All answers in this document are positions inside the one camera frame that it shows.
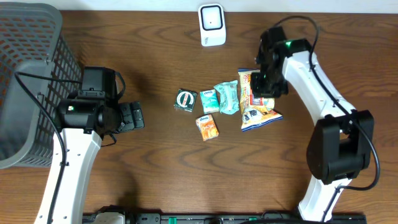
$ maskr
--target snack bag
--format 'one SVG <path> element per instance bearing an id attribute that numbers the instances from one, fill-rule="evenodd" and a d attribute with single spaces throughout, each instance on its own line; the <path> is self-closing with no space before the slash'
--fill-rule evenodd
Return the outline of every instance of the snack bag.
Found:
<path id="1" fill-rule="evenodd" d="M 218 136 L 218 130 L 211 114 L 198 118 L 197 126 L 201 132 L 203 141 L 207 141 Z"/>
<path id="2" fill-rule="evenodd" d="M 238 81 L 235 80 L 214 86 L 220 93 L 220 113 L 235 114 L 239 110 L 237 85 Z"/>
<path id="3" fill-rule="evenodd" d="M 205 114 L 219 112 L 216 90 L 201 91 L 200 99 Z"/>
<path id="4" fill-rule="evenodd" d="M 256 69 L 239 69 L 241 81 L 242 131 L 259 128 L 273 121 L 282 119 L 282 115 L 272 109 L 275 106 L 273 98 L 255 98 L 251 91 L 250 79 L 252 72 L 259 72 Z"/>

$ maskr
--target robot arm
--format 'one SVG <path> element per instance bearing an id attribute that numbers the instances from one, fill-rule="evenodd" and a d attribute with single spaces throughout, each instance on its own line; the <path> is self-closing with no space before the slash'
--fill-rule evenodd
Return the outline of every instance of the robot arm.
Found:
<path id="1" fill-rule="evenodd" d="M 371 137 L 373 117 L 368 111 L 357 112 L 342 97 L 313 53 L 312 63 L 318 78 L 351 118 L 334 104 L 310 68 L 310 49 L 305 39 L 287 40 L 281 27 L 265 31 L 256 57 L 261 72 L 252 73 L 251 88 L 255 97 L 277 98 L 289 92 L 289 82 L 307 107 L 315 125 L 307 149 L 312 178 L 298 210 L 304 220 L 319 222 L 323 216 L 324 221 L 331 219 L 331 211 L 341 193 L 337 192 L 334 197 L 337 186 L 348 185 L 369 165 L 370 147 L 350 119 L 361 123 Z M 341 132 L 349 134 L 348 138 L 340 140 Z"/>

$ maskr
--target gray plastic basket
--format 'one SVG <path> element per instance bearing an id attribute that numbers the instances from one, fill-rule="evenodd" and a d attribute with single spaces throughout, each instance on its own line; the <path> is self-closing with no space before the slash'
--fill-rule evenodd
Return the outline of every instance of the gray plastic basket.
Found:
<path id="1" fill-rule="evenodd" d="M 52 6 L 0 2 L 0 169 L 51 164 L 54 130 L 13 73 L 81 80 L 61 27 L 62 16 Z M 20 78 L 50 114 L 61 99 L 80 88 L 75 83 Z"/>

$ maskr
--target wood grain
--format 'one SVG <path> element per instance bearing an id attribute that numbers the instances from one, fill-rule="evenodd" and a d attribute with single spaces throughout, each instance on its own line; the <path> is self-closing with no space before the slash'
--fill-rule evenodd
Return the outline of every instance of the wood grain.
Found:
<path id="1" fill-rule="evenodd" d="M 123 101 L 139 100 L 146 127 L 120 134 L 95 160 L 85 212 L 105 205 L 163 212 L 262 212 L 293 209 L 305 194 L 305 160 L 313 131 L 310 116 L 291 88 L 277 99 L 284 120 L 242 133 L 241 115 L 214 114 L 220 136 L 203 142 L 192 113 L 173 108 L 177 90 L 202 91 L 238 79 L 255 67 L 260 34 L 282 13 L 226 13 L 227 41 L 203 48 L 194 12 L 65 11 L 63 34 L 84 65 L 113 68 L 124 76 Z M 368 223 L 398 222 L 398 16 L 309 14 L 322 27 L 316 53 L 336 88 L 375 119 L 374 144 L 381 160 L 379 185 L 345 191 L 336 212 L 363 212 Z M 289 37 L 313 37 L 299 21 Z M 0 170 L 0 223 L 32 223 L 48 169 Z M 352 185 L 368 185 L 374 165 Z"/>

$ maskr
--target teal packet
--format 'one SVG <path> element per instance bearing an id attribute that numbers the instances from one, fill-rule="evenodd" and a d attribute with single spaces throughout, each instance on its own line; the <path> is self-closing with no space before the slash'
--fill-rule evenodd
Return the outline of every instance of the teal packet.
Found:
<path id="1" fill-rule="evenodd" d="M 219 112 L 220 106 L 218 104 L 216 90 L 201 91 L 200 99 L 205 114 Z"/>
<path id="2" fill-rule="evenodd" d="M 239 110 L 236 86 L 238 81 L 220 83 L 214 88 L 220 93 L 220 113 L 234 114 Z"/>

